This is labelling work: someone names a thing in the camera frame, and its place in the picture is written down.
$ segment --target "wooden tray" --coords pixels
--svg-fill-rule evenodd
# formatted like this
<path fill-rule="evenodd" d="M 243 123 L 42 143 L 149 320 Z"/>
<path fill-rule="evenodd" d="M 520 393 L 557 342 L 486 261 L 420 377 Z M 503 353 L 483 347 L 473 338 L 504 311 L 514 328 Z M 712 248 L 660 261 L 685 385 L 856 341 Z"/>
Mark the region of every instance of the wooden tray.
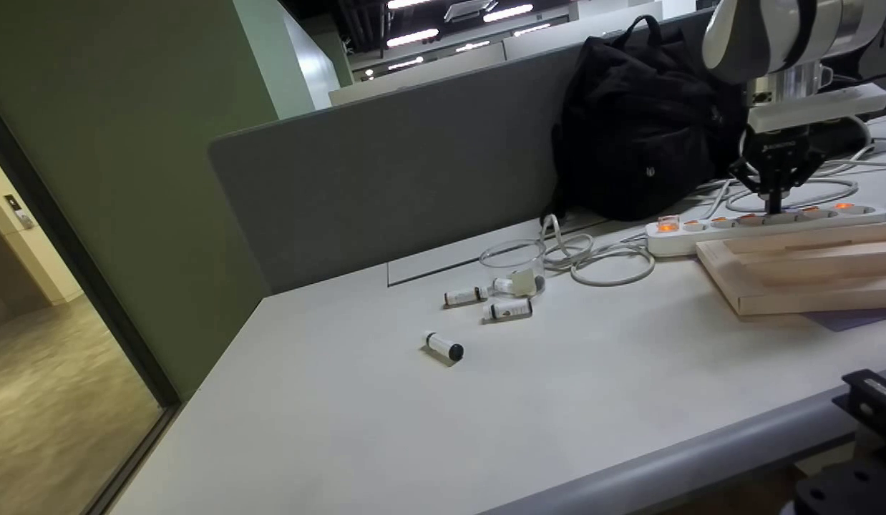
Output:
<path fill-rule="evenodd" d="M 886 308 L 886 224 L 697 245 L 738 314 Z"/>

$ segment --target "doorway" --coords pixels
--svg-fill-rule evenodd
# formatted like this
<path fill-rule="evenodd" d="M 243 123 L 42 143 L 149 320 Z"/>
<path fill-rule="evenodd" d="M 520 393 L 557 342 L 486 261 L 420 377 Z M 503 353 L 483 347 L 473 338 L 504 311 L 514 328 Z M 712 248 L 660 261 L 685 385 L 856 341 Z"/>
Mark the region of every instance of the doorway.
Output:
<path fill-rule="evenodd" d="M 178 404 L 0 118 L 0 515 L 106 511 Z"/>

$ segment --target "black backpack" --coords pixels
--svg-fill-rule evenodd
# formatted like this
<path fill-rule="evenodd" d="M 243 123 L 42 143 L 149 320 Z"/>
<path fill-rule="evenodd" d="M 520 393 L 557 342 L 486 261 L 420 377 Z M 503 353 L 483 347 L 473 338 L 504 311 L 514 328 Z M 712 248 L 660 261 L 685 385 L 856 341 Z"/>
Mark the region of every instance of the black backpack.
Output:
<path fill-rule="evenodd" d="M 629 45 L 642 20 L 646 45 Z M 663 39 L 659 23 L 640 16 L 612 42 L 591 36 L 583 43 L 552 131 L 558 185 L 547 211 L 562 216 L 579 205 L 613 220 L 642 220 L 726 174 L 748 111 L 741 88 L 704 68 L 703 37 L 679 30 Z"/>

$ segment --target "gray desk divider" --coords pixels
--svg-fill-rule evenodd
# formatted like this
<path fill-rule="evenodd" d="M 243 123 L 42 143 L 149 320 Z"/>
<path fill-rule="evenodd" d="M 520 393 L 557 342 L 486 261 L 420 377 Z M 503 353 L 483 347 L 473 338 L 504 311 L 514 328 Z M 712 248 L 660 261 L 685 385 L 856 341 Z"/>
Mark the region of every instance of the gray desk divider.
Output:
<path fill-rule="evenodd" d="M 710 13 L 663 32 L 704 27 Z M 272 293 L 538 216 L 555 184 L 551 127 L 579 51 L 214 141 L 211 163 Z"/>

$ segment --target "black bottle cap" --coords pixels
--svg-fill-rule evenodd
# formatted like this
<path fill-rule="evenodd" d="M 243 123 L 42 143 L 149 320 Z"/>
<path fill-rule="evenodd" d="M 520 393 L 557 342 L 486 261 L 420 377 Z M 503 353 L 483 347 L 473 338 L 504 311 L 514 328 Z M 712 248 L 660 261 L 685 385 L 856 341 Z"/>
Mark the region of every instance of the black bottle cap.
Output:
<path fill-rule="evenodd" d="M 462 355 L 465 354 L 465 350 L 462 348 L 462 345 L 458 343 L 453 343 L 452 347 L 449 348 L 449 359 L 453 361 L 459 361 L 462 359 Z"/>

